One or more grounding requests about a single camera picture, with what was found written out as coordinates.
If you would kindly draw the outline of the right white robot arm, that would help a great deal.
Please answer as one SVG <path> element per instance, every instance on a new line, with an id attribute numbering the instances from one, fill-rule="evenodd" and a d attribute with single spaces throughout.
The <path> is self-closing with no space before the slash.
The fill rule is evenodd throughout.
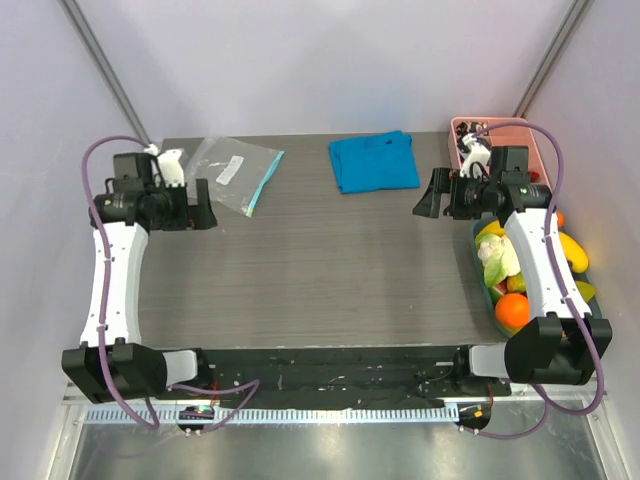
<path id="1" fill-rule="evenodd" d="M 584 385 L 612 340 L 610 322 L 593 316 L 575 285 L 552 216 L 552 193 L 532 182 L 528 160 L 525 146 L 498 146 L 487 174 L 436 168 L 413 209 L 418 216 L 455 220 L 494 214 L 524 274 L 531 318 L 503 344 L 470 347 L 468 360 L 451 371 L 453 386 L 465 395 L 477 393 L 488 377 Z"/>

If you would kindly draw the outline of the clear zip top bag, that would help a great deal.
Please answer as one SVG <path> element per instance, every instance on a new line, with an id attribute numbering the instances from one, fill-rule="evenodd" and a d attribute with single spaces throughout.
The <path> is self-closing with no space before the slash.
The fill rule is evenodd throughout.
<path id="1" fill-rule="evenodd" d="M 230 137 L 205 138 L 184 167 L 188 195 L 195 199 L 195 180 L 206 179 L 211 200 L 251 218 L 283 156 Z"/>

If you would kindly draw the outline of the toy cauliflower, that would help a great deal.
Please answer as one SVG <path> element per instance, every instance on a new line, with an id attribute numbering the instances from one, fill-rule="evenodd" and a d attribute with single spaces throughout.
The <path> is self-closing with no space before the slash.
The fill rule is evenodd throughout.
<path id="1" fill-rule="evenodd" d="M 486 287 L 493 287 L 521 272 L 515 248 L 506 235 L 481 234 L 475 244 Z"/>

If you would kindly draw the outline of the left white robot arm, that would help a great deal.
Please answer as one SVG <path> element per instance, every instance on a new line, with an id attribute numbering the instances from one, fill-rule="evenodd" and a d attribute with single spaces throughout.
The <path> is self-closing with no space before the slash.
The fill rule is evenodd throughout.
<path id="1" fill-rule="evenodd" d="M 106 374 L 125 400 L 158 397 L 175 384 L 193 399 L 212 389 L 213 375 L 201 349 L 147 347 L 138 318 L 141 267 L 151 232 L 217 225 L 208 182 L 186 182 L 185 157 L 182 149 L 118 154 L 113 177 L 94 198 L 103 226 L 93 232 L 96 262 L 89 313 L 79 347 L 64 351 L 61 359 L 65 374 L 93 403 L 114 399 Z"/>

